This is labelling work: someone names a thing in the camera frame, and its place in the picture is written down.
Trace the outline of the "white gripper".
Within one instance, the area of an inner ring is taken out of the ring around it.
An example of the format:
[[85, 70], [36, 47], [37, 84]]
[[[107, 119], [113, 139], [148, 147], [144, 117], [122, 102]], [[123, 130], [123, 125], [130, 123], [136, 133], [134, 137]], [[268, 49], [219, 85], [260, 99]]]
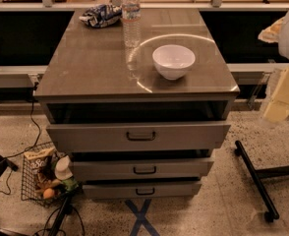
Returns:
[[280, 78], [272, 95], [272, 101], [263, 112], [263, 118], [278, 123], [289, 116], [289, 66], [280, 72]]

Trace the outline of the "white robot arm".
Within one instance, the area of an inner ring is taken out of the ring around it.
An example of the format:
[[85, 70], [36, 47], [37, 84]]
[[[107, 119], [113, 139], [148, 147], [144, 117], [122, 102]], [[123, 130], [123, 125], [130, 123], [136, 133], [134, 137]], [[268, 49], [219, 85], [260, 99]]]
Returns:
[[[277, 43], [278, 52], [289, 60], [289, 11], [270, 27], [263, 29], [258, 39], [267, 43]], [[275, 72], [269, 80], [269, 101], [262, 118], [269, 123], [279, 123], [289, 116], [289, 66]]]

